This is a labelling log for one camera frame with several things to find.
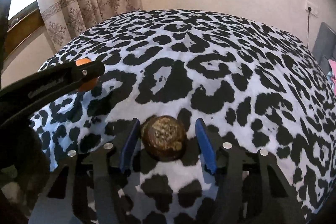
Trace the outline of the dark passion fruit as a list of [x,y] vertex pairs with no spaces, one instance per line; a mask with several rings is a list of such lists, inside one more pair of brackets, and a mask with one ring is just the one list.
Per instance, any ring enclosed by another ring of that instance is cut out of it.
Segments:
[[141,125],[141,140],[150,157],[168,162],[183,156],[187,135],[184,125],[176,118],[154,115]]

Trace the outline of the white wall socket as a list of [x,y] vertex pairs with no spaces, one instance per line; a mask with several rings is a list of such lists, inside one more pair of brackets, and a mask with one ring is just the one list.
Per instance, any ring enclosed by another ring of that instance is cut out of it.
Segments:
[[311,15],[318,17],[318,7],[308,0],[305,1],[305,10],[311,13]]

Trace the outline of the pink blanket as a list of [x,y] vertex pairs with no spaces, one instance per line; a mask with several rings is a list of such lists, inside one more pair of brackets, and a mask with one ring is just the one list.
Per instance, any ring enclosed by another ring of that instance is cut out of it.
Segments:
[[330,71],[327,74],[327,78],[329,79],[329,83],[331,83],[334,94],[336,94],[336,61],[329,60]]

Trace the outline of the small mandarin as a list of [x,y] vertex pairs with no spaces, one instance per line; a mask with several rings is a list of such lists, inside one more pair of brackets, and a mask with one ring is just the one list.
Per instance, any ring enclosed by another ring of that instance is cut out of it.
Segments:
[[[84,65],[84,64],[91,63],[91,62],[92,60],[87,57],[83,59],[78,59],[75,61],[77,67]],[[88,76],[88,71],[86,69],[83,72],[83,76],[84,78],[82,80],[82,83],[80,87],[77,89],[78,92],[87,92],[89,90],[92,90],[96,86],[97,81],[98,81],[97,77],[93,78],[92,76]]]

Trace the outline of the wooden window frame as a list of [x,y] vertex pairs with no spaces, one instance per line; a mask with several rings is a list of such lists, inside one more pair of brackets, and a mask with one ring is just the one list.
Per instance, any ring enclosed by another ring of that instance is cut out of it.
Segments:
[[9,29],[3,46],[3,60],[16,50],[35,31],[44,26],[37,1],[34,1],[9,20]]

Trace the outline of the leopard print table cloth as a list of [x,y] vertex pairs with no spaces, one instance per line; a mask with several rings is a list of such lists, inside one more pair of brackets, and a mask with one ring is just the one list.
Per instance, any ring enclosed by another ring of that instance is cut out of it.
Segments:
[[217,186],[195,136],[202,118],[224,141],[277,158],[307,221],[335,187],[335,94],[306,46],[289,32],[237,16],[189,10],[133,11],[90,28],[42,69],[89,58],[105,73],[31,117],[50,168],[70,150],[91,152],[129,122],[179,119],[187,151],[151,161],[138,144],[119,193],[129,223],[207,223]]

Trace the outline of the grey sofa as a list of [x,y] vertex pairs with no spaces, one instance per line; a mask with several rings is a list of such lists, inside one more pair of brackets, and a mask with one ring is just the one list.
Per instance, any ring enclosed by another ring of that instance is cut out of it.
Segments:
[[312,54],[325,75],[331,71],[329,60],[335,61],[335,38],[335,31],[322,22]]

